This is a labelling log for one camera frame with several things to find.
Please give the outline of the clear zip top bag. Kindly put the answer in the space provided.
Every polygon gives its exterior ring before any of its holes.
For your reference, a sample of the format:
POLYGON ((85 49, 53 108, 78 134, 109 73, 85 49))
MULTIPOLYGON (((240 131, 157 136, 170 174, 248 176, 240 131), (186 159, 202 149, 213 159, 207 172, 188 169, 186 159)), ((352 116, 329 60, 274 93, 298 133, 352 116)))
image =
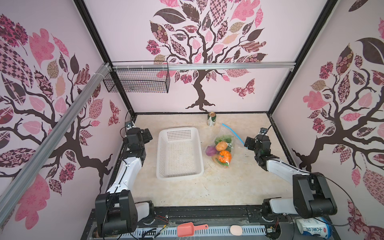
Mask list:
POLYGON ((205 149, 205 155, 222 168, 230 168, 236 154, 244 146, 244 141, 228 125, 221 124, 219 132, 215 135, 205 149))

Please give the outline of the orange pumpkin toy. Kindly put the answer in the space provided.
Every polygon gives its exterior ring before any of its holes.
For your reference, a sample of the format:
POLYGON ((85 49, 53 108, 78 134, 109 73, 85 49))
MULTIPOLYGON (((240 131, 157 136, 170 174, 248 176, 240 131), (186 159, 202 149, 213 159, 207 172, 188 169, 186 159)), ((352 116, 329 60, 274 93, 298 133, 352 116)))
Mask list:
POLYGON ((219 152, 219 162, 222 164, 229 164, 232 160, 231 152, 223 150, 219 152))

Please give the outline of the yellow potato toy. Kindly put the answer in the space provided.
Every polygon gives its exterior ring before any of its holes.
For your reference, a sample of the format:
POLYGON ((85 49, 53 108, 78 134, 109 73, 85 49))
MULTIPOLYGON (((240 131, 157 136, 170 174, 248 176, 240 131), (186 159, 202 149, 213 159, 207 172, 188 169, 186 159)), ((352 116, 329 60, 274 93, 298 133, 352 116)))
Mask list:
POLYGON ((229 144, 225 141, 221 141, 216 144, 216 150, 218 152, 225 151, 228 148, 229 144))

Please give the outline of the white plastic perforated basket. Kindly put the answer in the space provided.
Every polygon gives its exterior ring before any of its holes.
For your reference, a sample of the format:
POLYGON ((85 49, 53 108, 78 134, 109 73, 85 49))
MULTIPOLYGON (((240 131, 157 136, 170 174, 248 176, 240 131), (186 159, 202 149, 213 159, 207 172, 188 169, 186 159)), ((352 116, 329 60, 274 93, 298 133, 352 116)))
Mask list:
POLYGON ((199 131, 194 127, 162 130, 157 151, 157 179, 179 181, 202 176, 204 162, 199 131))

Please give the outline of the purple onion toy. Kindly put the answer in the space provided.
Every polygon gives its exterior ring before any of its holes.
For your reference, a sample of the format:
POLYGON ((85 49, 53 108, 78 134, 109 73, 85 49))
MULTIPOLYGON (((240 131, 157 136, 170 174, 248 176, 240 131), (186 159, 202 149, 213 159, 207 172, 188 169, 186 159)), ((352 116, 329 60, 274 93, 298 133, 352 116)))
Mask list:
POLYGON ((216 150, 215 146, 208 146, 205 153, 208 157, 212 157, 216 155, 218 151, 216 150))

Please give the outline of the green lettuce toy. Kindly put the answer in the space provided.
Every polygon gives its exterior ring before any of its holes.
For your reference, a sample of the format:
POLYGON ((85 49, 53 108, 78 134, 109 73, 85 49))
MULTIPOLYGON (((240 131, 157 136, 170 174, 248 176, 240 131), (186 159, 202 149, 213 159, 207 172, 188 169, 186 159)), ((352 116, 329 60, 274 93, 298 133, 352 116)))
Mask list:
POLYGON ((225 141, 229 144, 227 149, 232 149, 234 147, 234 137, 231 135, 222 135, 217 138, 215 138, 215 146, 217 143, 225 141))

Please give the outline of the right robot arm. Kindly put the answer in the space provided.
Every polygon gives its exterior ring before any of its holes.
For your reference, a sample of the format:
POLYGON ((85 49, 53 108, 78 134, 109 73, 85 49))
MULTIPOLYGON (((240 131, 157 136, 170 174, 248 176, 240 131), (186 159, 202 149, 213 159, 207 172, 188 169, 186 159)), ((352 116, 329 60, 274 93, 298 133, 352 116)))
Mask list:
POLYGON ((302 171, 271 154, 271 141, 266 134, 247 137, 244 147, 255 154, 264 171, 275 174, 293 187, 292 198, 265 199, 262 216, 298 215, 303 219, 335 215, 338 211, 327 179, 320 173, 302 171))

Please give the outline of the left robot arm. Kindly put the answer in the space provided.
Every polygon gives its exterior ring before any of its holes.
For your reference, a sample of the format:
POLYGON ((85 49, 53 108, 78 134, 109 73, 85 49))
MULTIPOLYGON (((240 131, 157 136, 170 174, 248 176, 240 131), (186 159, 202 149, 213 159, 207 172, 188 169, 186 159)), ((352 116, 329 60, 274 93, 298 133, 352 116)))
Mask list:
POLYGON ((126 130, 124 148, 117 176, 104 194, 95 200, 98 235, 109 236, 133 233, 139 221, 155 219, 152 201, 135 203, 132 188, 146 158, 145 144, 153 139, 149 129, 132 127, 126 130))

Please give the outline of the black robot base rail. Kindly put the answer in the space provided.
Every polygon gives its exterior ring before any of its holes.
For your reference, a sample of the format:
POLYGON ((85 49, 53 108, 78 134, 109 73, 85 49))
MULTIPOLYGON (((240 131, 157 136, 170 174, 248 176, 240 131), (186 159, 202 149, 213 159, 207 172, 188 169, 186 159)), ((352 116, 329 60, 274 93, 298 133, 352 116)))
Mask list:
POLYGON ((262 216, 262 205, 155 207, 155 219, 139 221, 133 233, 109 236, 98 235, 95 209, 91 211, 82 240, 177 240, 177 227, 184 223, 195 226, 207 224, 207 230, 195 231, 192 240, 312 240, 297 227, 297 215, 262 216), (241 236, 233 236, 230 226, 243 228, 241 236))

